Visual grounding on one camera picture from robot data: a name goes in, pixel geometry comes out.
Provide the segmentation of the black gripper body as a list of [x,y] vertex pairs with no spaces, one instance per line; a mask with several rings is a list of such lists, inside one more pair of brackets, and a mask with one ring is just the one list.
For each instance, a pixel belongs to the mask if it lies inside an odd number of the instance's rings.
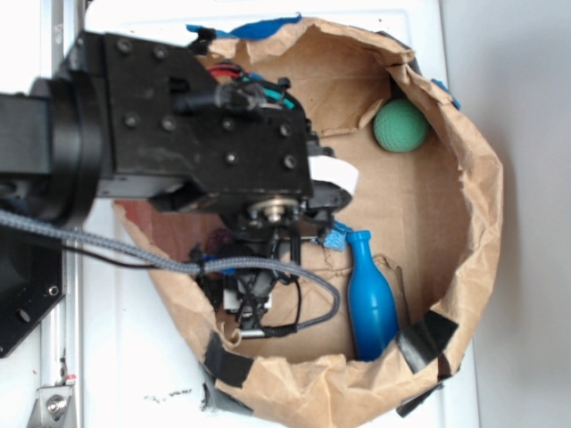
[[321,239],[359,173],[319,142],[301,105],[259,80],[218,82],[184,47],[95,38],[109,156],[97,193],[210,213],[241,241]]

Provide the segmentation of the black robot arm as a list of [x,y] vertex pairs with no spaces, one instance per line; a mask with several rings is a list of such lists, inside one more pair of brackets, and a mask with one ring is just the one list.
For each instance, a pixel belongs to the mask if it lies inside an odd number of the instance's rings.
[[287,83],[220,82],[185,47],[86,32],[54,77],[1,98],[1,205],[58,226],[111,198],[216,214],[245,241],[322,238],[358,179]]

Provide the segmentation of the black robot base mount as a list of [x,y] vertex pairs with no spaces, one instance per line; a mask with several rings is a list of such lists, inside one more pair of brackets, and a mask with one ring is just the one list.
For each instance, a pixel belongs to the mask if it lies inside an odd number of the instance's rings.
[[9,357],[66,292],[61,242],[1,230],[1,357]]

